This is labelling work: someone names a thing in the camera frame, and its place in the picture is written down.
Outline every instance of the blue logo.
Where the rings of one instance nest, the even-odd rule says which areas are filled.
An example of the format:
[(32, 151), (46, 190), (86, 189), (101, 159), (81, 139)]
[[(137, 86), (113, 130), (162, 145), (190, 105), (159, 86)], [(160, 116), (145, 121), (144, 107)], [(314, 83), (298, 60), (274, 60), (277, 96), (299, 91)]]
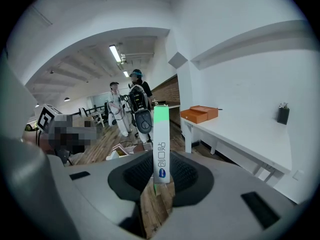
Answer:
[(164, 169), (160, 169), (159, 170), (159, 177), (160, 178), (165, 178), (166, 177), (166, 171)]

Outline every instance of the fluorescent light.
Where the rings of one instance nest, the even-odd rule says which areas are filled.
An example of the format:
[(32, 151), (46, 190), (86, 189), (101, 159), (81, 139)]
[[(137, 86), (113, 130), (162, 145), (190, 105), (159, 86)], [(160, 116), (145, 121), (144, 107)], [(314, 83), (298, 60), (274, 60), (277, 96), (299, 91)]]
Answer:
[(119, 57), (119, 54), (117, 52), (116, 46), (115, 45), (110, 45), (109, 48), (110, 48), (110, 50), (111, 50), (116, 62), (122, 62), (120, 57)]

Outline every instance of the white desk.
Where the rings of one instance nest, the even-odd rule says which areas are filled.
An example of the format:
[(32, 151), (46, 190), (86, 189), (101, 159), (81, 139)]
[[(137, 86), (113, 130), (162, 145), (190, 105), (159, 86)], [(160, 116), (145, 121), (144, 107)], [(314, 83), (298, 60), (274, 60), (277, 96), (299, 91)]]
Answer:
[(97, 112), (94, 112), (92, 114), (89, 114), (88, 117), (99, 116), (100, 117), (100, 122), (102, 124), (102, 127), (105, 128), (104, 120), (102, 119), (102, 114), (103, 113), (104, 113), (104, 111), (97, 111)]
[(261, 161), (253, 173), (257, 177), (264, 170), (270, 175), (264, 180), (275, 181), (273, 175), (279, 180), (283, 174), (290, 173), (292, 169), (292, 156), (287, 126), (273, 119), (248, 117), (248, 115), (233, 115), (219, 110), (217, 118), (193, 123), (184, 118), (181, 122), (187, 125), (185, 135), (185, 151), (191, 153), (192, 132), (197, 129), (212, 135), (211, 154), (214, 154), (218, 141), (226, 142), (241, 151)]

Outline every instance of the hat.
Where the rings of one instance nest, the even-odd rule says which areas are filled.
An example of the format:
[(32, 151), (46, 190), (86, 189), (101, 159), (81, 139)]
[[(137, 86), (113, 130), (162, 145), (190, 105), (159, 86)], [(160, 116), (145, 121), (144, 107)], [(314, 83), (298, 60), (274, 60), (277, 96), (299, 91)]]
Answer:
[(111, 82), (110, 83), (110, 87), (113, 86), (113, 85), (118, 85), (118, 84), (119, 84), (118, 82)]
[(132, 71), (132, 73), (130, 74), (130, 77), (132, 77), (133, 74), (136, 74), (137, 76), (142, 77), (142, 72), (139, 69), (135, 69), (134, 71)]

